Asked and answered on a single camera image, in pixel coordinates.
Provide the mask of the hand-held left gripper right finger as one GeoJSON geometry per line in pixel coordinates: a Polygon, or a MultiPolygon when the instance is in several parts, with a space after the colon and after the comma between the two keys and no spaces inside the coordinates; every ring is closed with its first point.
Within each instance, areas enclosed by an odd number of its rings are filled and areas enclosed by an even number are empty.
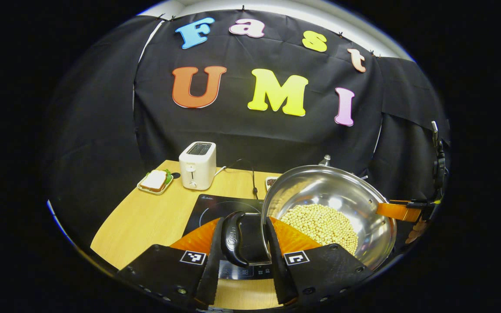
{"type": "Polygon", "coordinates": [[[316,305],[333,300],[374,273],[339,244],[282,253],[269,219],[264,235],[270,245],[277,299],[282,305],[316,305]]]}

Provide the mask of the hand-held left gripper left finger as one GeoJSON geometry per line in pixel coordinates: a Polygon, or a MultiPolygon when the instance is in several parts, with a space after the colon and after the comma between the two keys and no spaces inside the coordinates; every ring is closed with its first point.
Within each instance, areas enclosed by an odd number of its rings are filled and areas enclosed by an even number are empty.
{"type": "Polygon", "coordinates": [[[219,277],[221,225],[216,219],[209,254],[153,244],[117,272],[117,279],[176,307],[208,307],[219,277]]]}

